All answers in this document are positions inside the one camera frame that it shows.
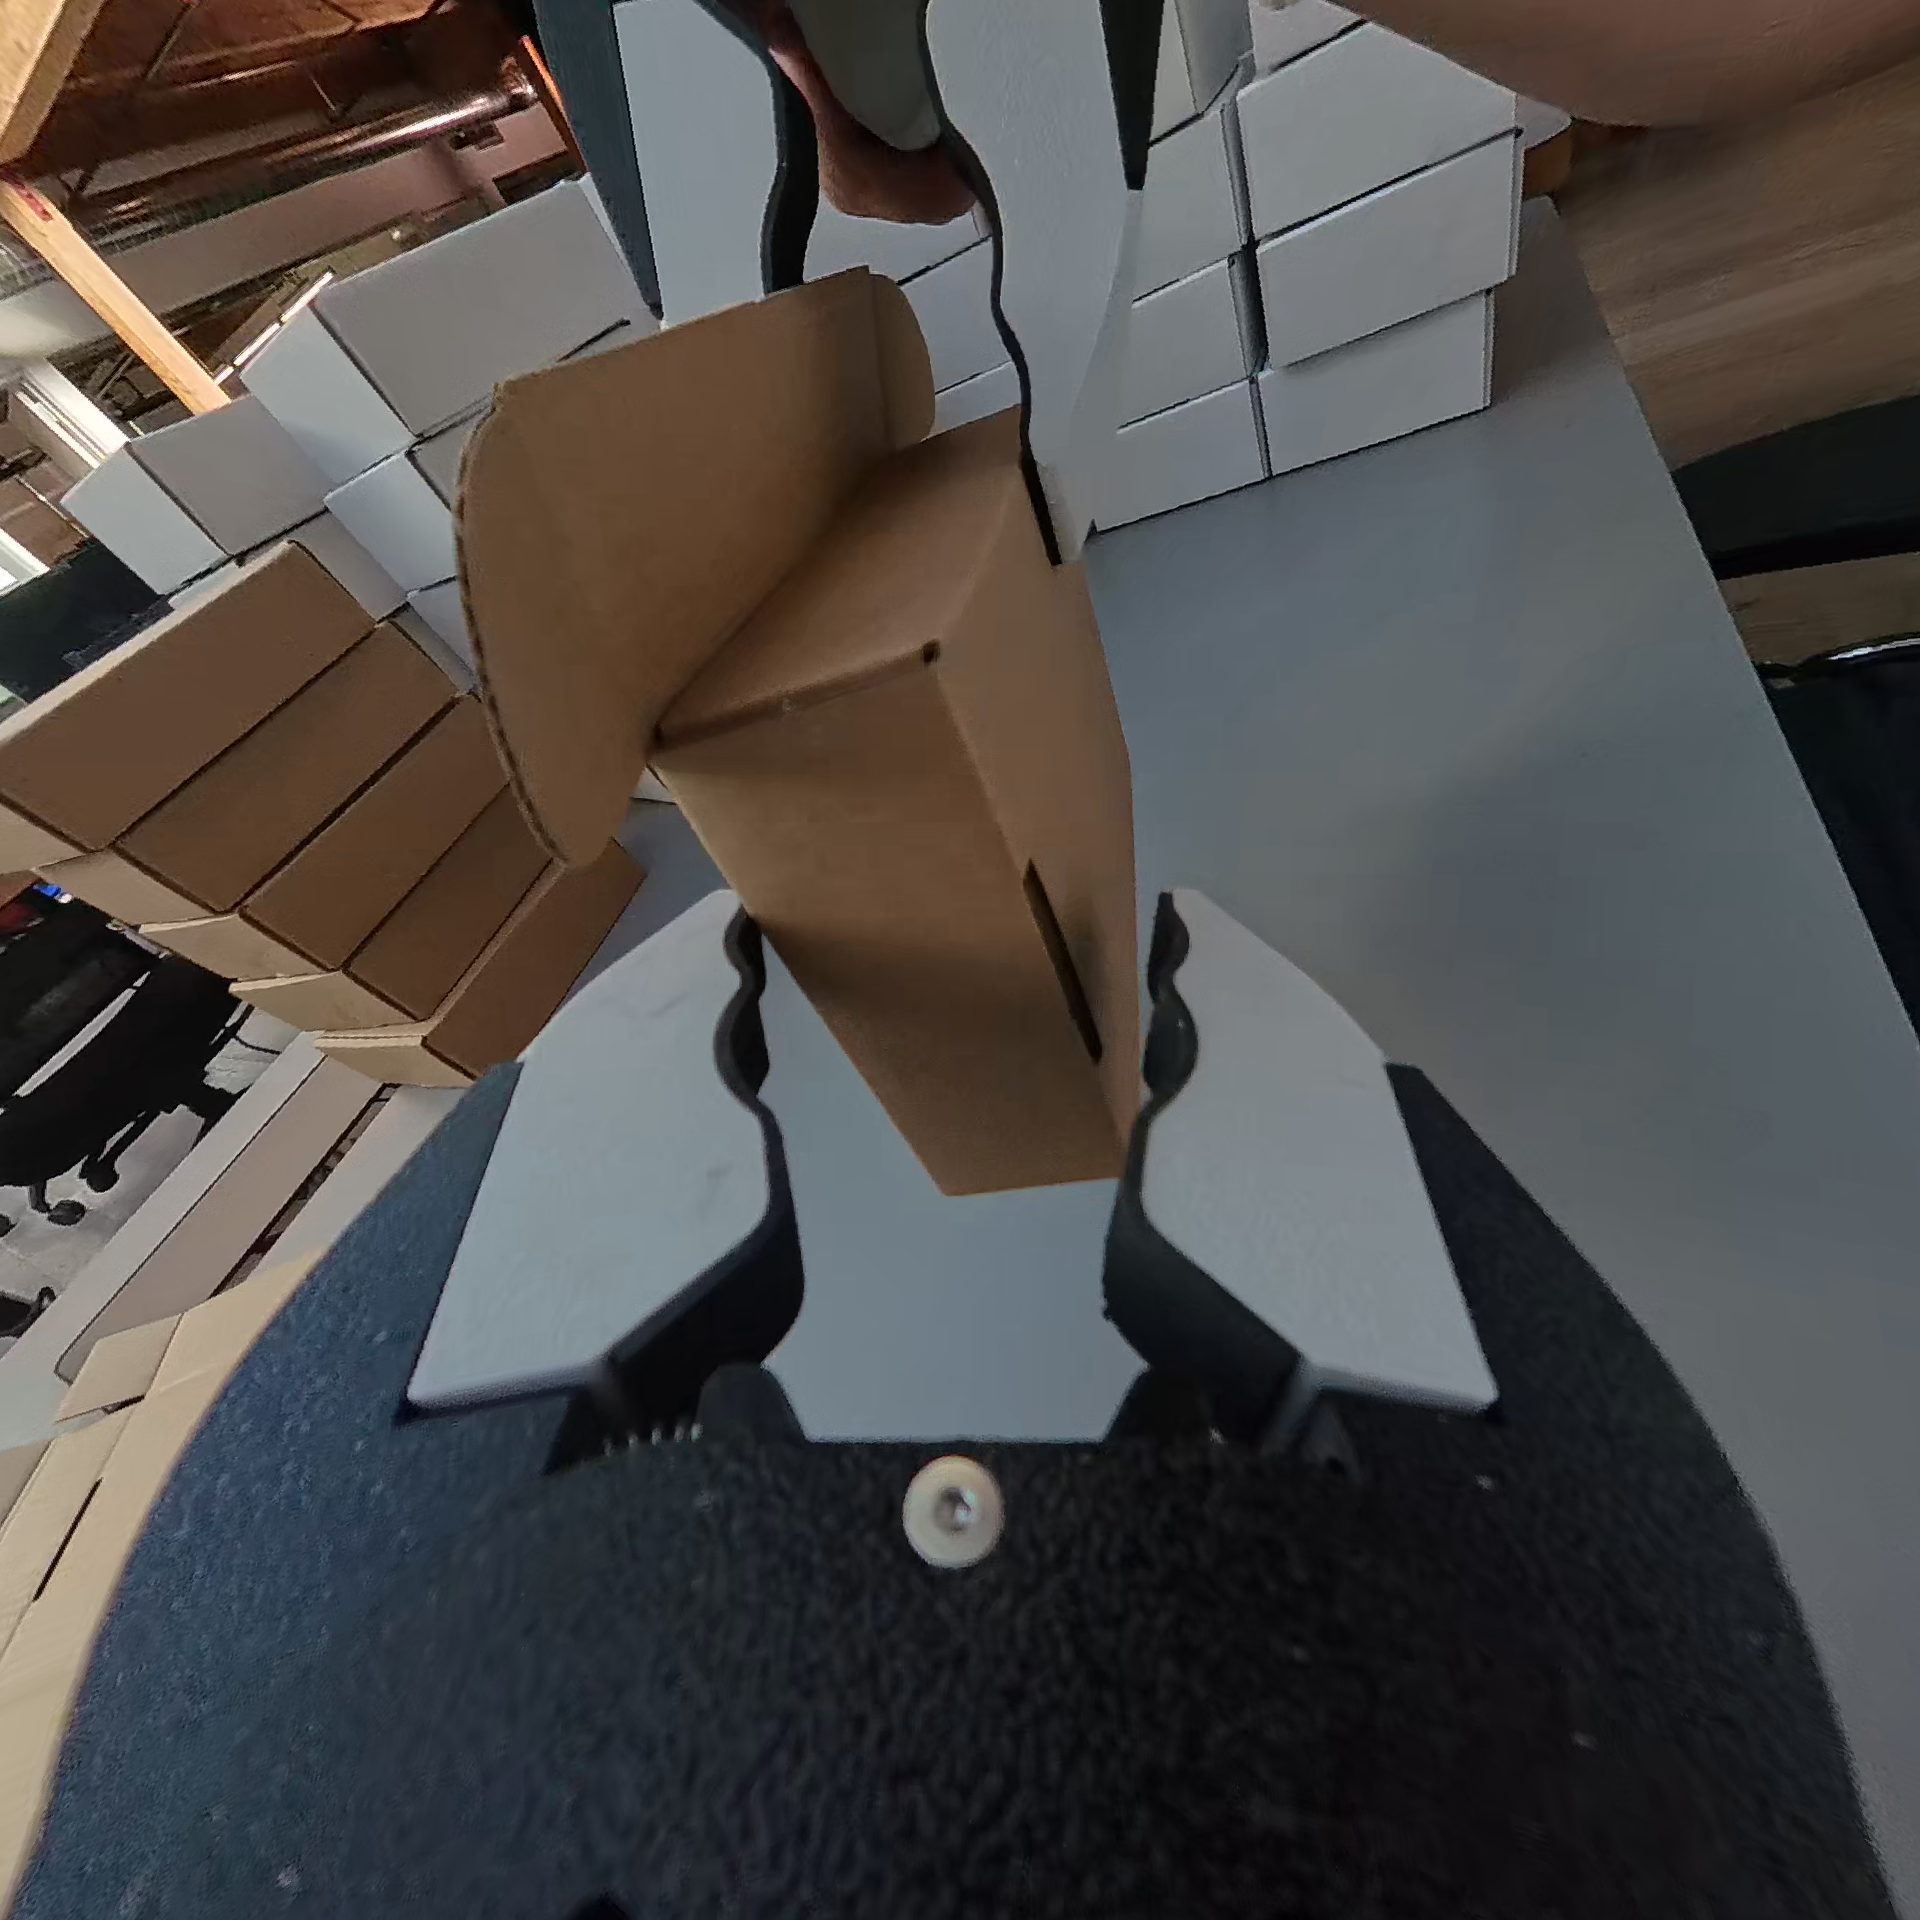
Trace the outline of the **person's right hand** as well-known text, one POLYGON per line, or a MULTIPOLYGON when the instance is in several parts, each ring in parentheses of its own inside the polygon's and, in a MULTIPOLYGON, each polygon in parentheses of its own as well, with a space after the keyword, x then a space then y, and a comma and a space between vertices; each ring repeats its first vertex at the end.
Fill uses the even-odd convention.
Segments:
POLYGON ((833 93, 786 1, 756 5, 756 13, 776 67, 807 108, 828 204, 857 220, 923 225, 975 211, 976 195, 943 145, 898 151, 857 123, 833 93))

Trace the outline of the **pile of flat cardboard sheets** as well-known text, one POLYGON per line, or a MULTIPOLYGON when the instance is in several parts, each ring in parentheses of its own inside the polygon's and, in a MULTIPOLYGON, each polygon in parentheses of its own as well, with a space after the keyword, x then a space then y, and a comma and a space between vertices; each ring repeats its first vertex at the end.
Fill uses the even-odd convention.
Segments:
POLYGON ((24 1831, 132 1527, 207 1398, 151 1395, 232 1371, 311 1255, 278 1255, 382 1100, 296 1040, 4 1352, 4 1825, 24 1831))

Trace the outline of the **person's right forearm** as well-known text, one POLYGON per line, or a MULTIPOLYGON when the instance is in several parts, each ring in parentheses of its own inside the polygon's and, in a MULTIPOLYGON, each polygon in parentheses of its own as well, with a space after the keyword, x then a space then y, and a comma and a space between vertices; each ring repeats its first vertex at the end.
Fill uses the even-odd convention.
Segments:
POLYGON ((1671 113, 1649 60, 1649 5, 1347 1, 1344 9, 1542 104, 1618 127, 1671 113))

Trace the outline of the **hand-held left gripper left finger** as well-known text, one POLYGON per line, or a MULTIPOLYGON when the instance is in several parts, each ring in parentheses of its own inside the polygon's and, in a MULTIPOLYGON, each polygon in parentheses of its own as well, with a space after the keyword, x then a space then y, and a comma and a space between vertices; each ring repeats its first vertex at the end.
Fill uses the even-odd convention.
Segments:
POLYGON ((520 1056, 406 1403, 547 1396, 692 1415, 766 1361, 806 1261, 762 1024, 762 929, 708 891, 580 988, 520 1056))

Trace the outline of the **brown cardboard box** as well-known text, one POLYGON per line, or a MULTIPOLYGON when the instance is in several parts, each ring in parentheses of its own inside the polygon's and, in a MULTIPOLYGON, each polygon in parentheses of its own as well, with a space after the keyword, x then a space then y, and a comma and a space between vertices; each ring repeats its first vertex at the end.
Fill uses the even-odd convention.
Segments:
POLYGON ((498 383, 452 511, 538 844, 657 772, 946 1195, 1113 1180, 1140 1100, 1132 768, 1023 454, 854 268, 498 383))

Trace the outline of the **stack of brown boxes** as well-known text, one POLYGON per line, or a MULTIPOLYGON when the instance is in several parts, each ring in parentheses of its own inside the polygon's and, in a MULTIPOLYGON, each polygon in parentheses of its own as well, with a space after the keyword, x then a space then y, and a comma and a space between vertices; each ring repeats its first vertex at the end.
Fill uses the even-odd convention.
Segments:
POLYGON ((479 697, 279 541, 3 728, 4 854, 394 1088, 542 1033, 643 887, 521 816, 479 697))

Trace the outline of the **wooden beam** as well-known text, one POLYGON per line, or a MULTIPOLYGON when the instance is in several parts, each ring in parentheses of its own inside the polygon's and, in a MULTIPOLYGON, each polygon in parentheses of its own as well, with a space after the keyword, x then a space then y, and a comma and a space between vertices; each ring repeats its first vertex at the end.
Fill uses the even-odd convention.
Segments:
POLYGON ((192 415, 212 414, 230 393, 192 349, 132 293, 92 241, 59 211, 59 223, 28 238, 14 230, 40 261, 132 349, 192 415))

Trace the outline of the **metal ceiling duct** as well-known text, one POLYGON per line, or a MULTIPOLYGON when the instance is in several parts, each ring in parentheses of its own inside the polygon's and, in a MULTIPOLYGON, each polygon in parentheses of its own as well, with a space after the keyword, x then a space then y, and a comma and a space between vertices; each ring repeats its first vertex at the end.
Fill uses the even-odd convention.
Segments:
POLYGON ((438 102, 388 112, 375 118, 318 127, 256 143, 255 148, 204 159, 212 172, 296 174, 300 168, 350 168, 409 153, 447 136, 466 136, 539 104, 538 88, 520 70, 498 84, 472 88, 438 102))

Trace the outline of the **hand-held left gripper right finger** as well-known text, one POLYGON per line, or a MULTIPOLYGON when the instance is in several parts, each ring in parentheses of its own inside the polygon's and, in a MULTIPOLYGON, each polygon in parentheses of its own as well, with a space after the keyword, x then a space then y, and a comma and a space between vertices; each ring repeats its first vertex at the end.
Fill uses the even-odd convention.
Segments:
POLYGON ((1207 896, 1158 904, 1107 1317, 1211 1428, 1278 1452, 1329 1395, 1497 1403, 1378 1044, 1207 896))

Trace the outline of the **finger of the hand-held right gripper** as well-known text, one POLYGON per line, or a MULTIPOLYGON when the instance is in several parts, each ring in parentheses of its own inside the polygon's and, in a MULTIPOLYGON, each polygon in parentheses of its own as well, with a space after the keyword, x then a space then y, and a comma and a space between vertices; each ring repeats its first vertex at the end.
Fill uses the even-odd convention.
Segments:
POLYGON ((802 286, 807 104, 755 5, 532 1, 535 40, 647 308, 666 325, 802 286))
POLYGON ((1164 1, 931 1, 944 148, 990 214, 992 312, 1020 377, 1049 555, 1081 557, 1121 427, 1164 1))

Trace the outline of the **black office chair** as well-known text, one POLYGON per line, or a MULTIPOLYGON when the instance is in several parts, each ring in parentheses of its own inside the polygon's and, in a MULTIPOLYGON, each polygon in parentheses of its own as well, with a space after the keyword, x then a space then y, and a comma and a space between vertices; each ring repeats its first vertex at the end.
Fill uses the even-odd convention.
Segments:
POLYGON ((1772 716, 1918 1021, 1918 398, 1674 475, 1772 716))

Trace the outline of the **stack of white boxes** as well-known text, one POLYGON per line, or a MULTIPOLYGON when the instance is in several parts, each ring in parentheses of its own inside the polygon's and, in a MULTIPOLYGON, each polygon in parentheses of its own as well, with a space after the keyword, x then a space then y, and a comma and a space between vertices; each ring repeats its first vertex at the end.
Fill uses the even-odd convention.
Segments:
MULTIPOLYGON (((1228 84, 1148 153, 1121 424, 1094 526, 1113 528, 1330 462, 1483 406, 1496 287, 1518 268, 1510 88, 1375 23, 1228 84)), ((63 508, 176 603, 279 541, 472 645, 452 587, 452 468, 475 374, 439 432, 321 489, 318 427, 262 396, 120 447, 63 508)))

